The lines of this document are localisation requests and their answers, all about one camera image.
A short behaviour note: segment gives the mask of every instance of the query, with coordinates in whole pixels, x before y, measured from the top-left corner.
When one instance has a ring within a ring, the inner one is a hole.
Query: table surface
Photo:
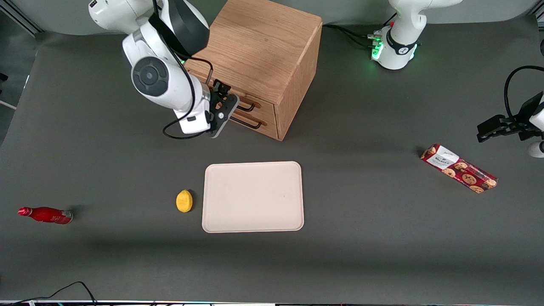
[[[516,136],[476,140],[479,123],[505,113],[508,73],[544,64],[534,17],[429,25],[401,71],[325,29],[284,142],[236,124],[218,139],[164,137],[174,114],[133,89],[121,40],[40,39],[0,153],[1,299],[82,280],[98,299],[544,301],[544,160]],[[512,108],[540,90],[540,72],[519,73]],[[476,194],[425,164],[417,152],[433,143],[498,186]],[[301,164],[304,227],[204,232],[206,167],[265,161]],[[175,198],[186,188],[195,205],[183,214]],[[17,215],[42,205],[76,217],[56,225]],[[76,289],[58,298],[87,299]]]

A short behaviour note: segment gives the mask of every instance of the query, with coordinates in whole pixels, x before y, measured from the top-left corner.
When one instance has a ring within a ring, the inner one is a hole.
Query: wall
[[[226,0],[190,0],[211,22]],[[319,15],[324,23],[380,24],[394,10],[385,0],[274,0]],[[12,0],[44,30],[64,34],[103,33],[91,20],[89,0]],[[427,11],[429,23],[467,23],[503,21],[519,16],[538,0],[464,0],[458,5]]]

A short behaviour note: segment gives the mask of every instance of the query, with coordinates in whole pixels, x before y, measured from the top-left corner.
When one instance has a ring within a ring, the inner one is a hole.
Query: yellow lemon
[[[189,212],[193,207],[193,197],[188,190],[183,190],[176,197],[177,209],[181,212]]]

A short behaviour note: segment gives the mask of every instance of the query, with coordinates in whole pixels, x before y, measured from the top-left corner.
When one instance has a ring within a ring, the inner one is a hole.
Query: cookie box
[[[421,159],[476,193],[482,193],[497,185],[496,177],[439,144],[428,148]]]

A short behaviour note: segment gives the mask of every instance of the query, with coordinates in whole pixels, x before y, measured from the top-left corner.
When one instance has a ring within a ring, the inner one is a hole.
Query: metal handle
[[[245,126],[247,126],[247,127],[249,127],[249,128],[252,128],[252,129],[254,129],[254,130],[260,128],[261,125],[263,124],[262,122],[259,121],[259,123],[258,123],[257,125],[251,125],[251,124],[249,124],[249,123],[246,123],[246,122],[241,121],[241,120],[238,119],[238,118],[231,117],[231,119],[234,120],[234,121],[236,121],[236,122],[238,122],[238,123],[240,123],[240,124],[243,124],[243,125],[245,125]]]
[[[255,103],[252,103],[251,106],[248,107],[248,108],[242,107],[240,105],[238,105],[236,108],[241,110],[241,111],[245,111],[246,113],[249,113],[249,112],[253,111],[253,109],[255,108]]]

